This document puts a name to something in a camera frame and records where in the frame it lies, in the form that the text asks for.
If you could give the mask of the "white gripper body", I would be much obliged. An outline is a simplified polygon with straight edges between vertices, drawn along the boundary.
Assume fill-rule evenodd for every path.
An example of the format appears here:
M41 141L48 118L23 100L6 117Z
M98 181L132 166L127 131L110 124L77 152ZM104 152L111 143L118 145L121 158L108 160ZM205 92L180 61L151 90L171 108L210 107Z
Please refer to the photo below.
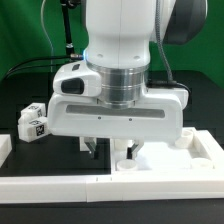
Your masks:
M132 108L102 107L94 98L54 93L48 105L53 135L173 143L183 127L187 91L150 91Z

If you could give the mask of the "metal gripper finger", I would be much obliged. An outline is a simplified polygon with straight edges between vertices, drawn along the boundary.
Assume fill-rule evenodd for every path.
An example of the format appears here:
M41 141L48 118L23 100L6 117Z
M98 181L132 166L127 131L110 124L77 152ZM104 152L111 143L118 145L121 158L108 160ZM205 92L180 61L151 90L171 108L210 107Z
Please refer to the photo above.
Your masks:
M97 152L97 139L93 137L86 137L85 144L89 150L90 157L96 159L98 157Z
M127 158L134 160L138 151L143 147L143 140L129 140L127 146Z

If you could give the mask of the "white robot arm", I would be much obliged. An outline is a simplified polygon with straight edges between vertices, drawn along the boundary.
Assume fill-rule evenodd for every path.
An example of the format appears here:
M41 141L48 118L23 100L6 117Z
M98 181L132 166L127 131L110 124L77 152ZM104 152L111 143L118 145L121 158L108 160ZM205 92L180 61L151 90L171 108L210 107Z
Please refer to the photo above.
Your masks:
M48 127L78 136L174 143L189 94L173 79L145 79L150 43L185 44L202 29L207 0L84 0L89 43L84 58L63 65L53 81Z

